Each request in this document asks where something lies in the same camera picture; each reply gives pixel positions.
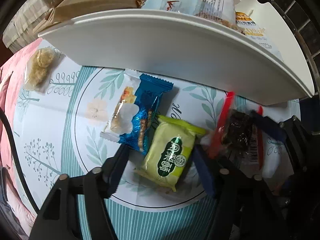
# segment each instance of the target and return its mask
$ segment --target clear plastic snack bag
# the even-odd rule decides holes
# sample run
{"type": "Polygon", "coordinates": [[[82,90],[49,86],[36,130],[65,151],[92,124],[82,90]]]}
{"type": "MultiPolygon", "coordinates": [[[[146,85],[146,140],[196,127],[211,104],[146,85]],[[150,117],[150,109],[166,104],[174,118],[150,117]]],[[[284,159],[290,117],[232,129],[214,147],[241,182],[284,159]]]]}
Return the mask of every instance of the clear plastic snack bag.
{"type": "Polygon", "coordinates": [[[208,150],[210,158],[219,154],[237,159],[236,166],[256,164],[262,167],[263,141],[261,131],[253,124],[249,109],[236,109],[235,94],[229,92],[221,110],[208,150]]]}
{"type": "Polygon", "coordinates": [[[30,57],[24,73],[24,88],[30,91],[40,90],[46,80],[56,52],[53,48],[41,48],[30,57]]]}
{"type": "Polygon", "coordinates": [[[146,0],[142,9],[189,14],[238,30],[234,0],[146,0]]]}
{"type": "Polygon", "coordinates": [[[123,84],[119,88],[123,92],[100,137],[124,143],[146,155],[149,150],[149,128],[162,94],[172,87],[173,84],[168,81],[126,69],[123,84]]]}

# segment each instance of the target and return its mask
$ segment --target black cable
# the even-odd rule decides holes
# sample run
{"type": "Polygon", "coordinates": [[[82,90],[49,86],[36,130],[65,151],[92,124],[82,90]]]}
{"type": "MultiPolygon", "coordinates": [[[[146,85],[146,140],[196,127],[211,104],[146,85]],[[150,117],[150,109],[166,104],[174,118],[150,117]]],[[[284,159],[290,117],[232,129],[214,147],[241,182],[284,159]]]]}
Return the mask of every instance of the black cable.
{"type": "Polygon", "coordinates": [[[14,143],[14,138],[13,138],[13,134],[12,134],[12,130],[11,130],[11,126],[9,124],[9,121],[6,117],[6,115],[4,114],[3,110],[0,108],[0,119],[4,125],[4,128],[7,132],[7,135],[8,135],[8,139],[9,139],[9,143],[10,143],[10,148],[11,148],[11,154],[12,154],[12,157],[13,157],[13,160],[14,160],[14,163],[16,165],[16,168],[17,168],[17,172],[18,172],[18,175],[19,175],[19,179],[21,181],[21,184],[23,186],[23,189],[24,191],[26,192],[27,194],[27,197],[33,207],[33,209],[35,210],[35,212],[38,214],[39,212],[39,208],[35,202],[35,200],[33,199],[32,195],[31,195],[31,192],[28,188],[28,185],[26,183],[26,180],[23,176],[23,173],[22,173],[22,169],[21,169],[21,166],[20,166],[20,162],[19,162],[19,157],[18,157],[18,153],[17,153],[17,149],[16,149],[16,145],[14,143]]]}

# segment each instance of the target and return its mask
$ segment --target blue snack package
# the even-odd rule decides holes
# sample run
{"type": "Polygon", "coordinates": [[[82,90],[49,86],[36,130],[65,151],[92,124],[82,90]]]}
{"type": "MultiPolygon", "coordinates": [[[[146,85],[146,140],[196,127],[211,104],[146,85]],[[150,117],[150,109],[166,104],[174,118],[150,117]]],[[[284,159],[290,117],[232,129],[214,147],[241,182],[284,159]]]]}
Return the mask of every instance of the blue snack package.
{"type": "Polygon", "coordinates": [[[123,143],[146,155],[148,130],[156,115],[162,94],[173,84],[135,70],[124,71],[123,93],[100,137],[123,143]]]}

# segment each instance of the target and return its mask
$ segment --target red and clear snack package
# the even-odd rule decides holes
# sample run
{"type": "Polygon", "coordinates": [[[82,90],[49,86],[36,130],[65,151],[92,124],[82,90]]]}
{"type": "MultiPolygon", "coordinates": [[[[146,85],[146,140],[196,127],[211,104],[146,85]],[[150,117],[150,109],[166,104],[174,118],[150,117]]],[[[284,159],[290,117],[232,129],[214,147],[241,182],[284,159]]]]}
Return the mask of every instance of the red and clear snack package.
{"type": "MultiPolygon", "coordinates": [[[[236,110],[234,92],[229,92],[213,133],[208,155],[214,159],[226,155],[239,168],[241,164],[263,165],[262,132],[253,124],[249,109],[236,110]]],[[[257,112],[262,115],[259,106],[257,112]]]]}

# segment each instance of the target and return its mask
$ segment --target dark snack in clear wrapper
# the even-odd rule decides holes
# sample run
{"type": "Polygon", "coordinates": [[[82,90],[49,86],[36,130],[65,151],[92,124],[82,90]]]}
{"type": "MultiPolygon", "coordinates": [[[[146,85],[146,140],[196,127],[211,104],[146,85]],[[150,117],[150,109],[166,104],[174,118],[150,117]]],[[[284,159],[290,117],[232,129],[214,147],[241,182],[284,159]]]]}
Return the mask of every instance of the dark snack in clear wrapper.
{"type": "Polygon", "coordinates": [[[247,151],[252,135],[252,118],[236,110],[230,111],[230,117],[226,123],[222,135],[222,144],[239,151],[247,151]]]}

